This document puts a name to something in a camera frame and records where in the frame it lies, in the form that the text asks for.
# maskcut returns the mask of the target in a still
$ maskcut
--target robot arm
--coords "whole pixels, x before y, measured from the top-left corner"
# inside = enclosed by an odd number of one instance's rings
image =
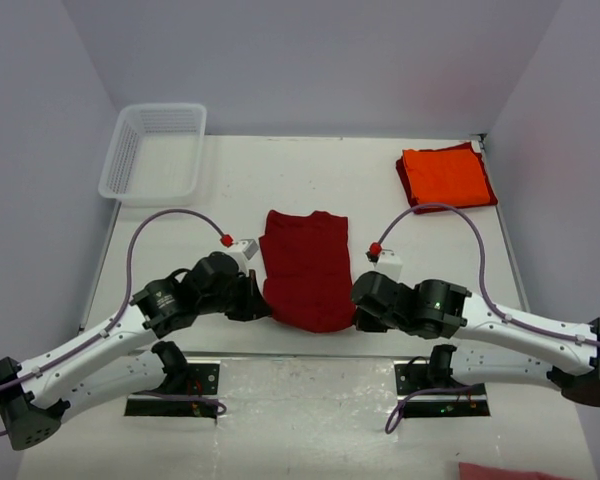
[[[398,283],[401,263],[385,250],[375,259],[375,271],[354,284],[351,298],[358,310],[358,330],[401,330],[427,340],[458,338],[478,340],[513,350],[456,351],[452,345],[434,348],[427,377],[433,387],[471,385],[485,381],[532,383],[559,389],[574,402],[600,407],[600,318],[590,324],[550,320],[498,305],[501,319],[485,300],[464,287],[441,280],[426,280],[414,288]],[[570,342],[540,335],[513,325],[516,318],[527,325],[571,334]]]
[[[23,362],[0,360],[0,385],[25,378],[0,391],[0,415],[13,449],[40,443],[62,423],[118,396],[154,389],[169,393],[187,372],[187,362],[175,344],[158,342],[131,360],[119,357],[190,327],[198,315],[223,313],[237,321],[270,315],[255,273],[247,270],[257,249],[254,240],[237,242],[225,252],[201,259],[191,270],[177,270],[149,282],[113,326],[107,319]],[[85,341],[88,346],[79,353],[42,368],[84,347]]]

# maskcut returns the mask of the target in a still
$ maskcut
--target wall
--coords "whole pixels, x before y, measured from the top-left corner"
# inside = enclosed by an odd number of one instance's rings
[[[600,1],[565,1],[489,133],[531,308],[600,316]],[[580,417],[600,476],[600,410]]]
[[[112,214],[97,180],[115,116],[62,4],[0,1],[0,358],[76,332]],[[0,480],[19,461],[1,438]]]
[[[199,101],[208,131],[485,132],[558,0],[64,0],[116,107]]]

